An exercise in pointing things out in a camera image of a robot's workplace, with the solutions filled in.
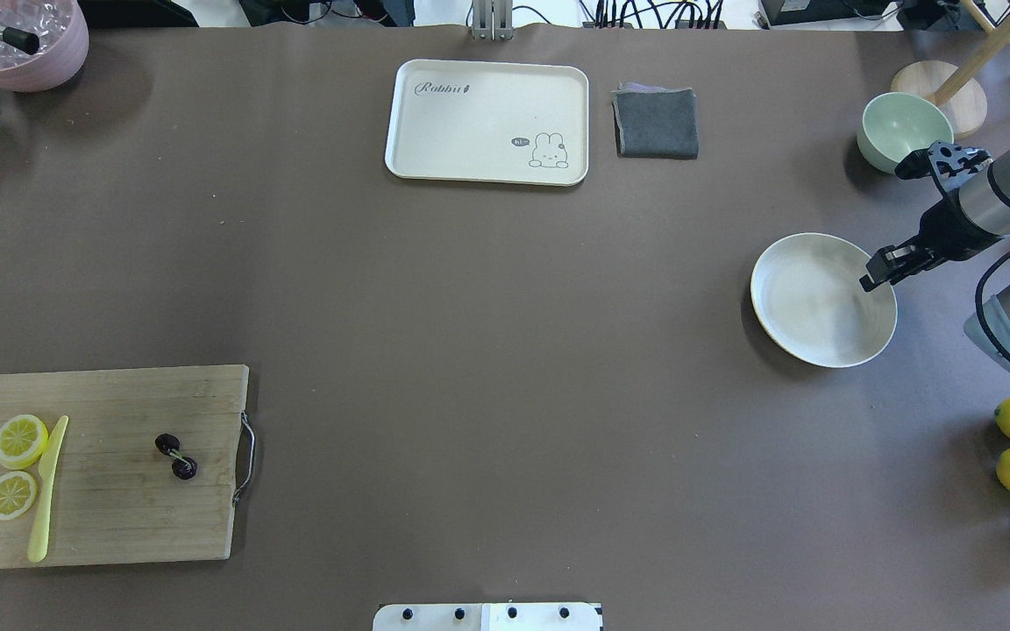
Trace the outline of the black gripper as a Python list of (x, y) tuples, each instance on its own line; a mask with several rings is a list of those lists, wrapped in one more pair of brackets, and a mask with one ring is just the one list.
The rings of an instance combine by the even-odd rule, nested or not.
[(865, 275), (858, 277), (863, 291), (897, 284), (947, 260), (962, 262), (1001, 240), (1001, 233), (970, 218), (960, 201), (961, 187), (986, 174), (992, 162), (985, 149), (947, 141), (935, 141), (903, 159), (895, 167), (895, 176), (902, 180), (930, 177), (941, 200), (923, 213), (917, 235), (898, 246), (878, 249), (866, 262)]

